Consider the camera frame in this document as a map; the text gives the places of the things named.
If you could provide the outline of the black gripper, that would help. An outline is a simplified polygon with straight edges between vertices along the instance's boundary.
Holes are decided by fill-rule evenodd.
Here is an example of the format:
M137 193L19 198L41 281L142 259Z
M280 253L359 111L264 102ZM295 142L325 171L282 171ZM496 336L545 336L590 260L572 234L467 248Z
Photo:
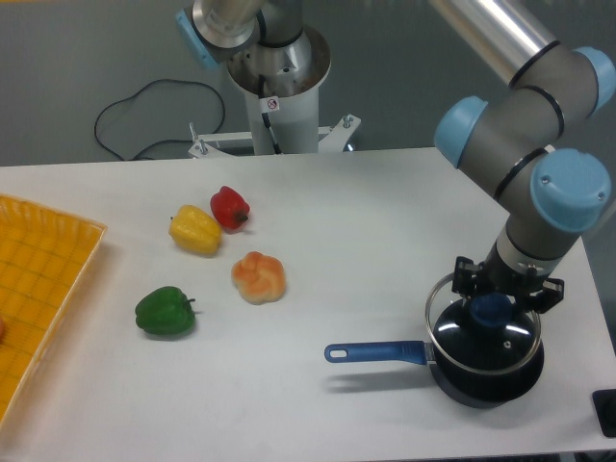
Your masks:
M526 312L545 314L565 295L565 282L539 275L535 269L518 272L510 268L498 252L490 252L483 262L458 256L454 263L451 290L471 307L476 298L492 293L511 295Z

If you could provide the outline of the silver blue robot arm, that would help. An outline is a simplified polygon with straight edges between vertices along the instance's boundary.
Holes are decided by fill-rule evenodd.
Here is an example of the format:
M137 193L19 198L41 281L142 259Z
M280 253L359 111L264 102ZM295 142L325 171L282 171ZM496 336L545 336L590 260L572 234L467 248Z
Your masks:
M511 90L498 105L460 100L434 134L449 162L509 214L482 263L457 259L452 289L482 315L509 302L546 312L564 296L554 268L598 220L611 190L595 157L550 144L612 97L614 64L594 48L566 48L517 1L437 1L434 8ZM197 59L224 64L244 92L256 153L342 150L345 122L318 134L318 88L330 55L303 24L300 2L196 1L176 22Z

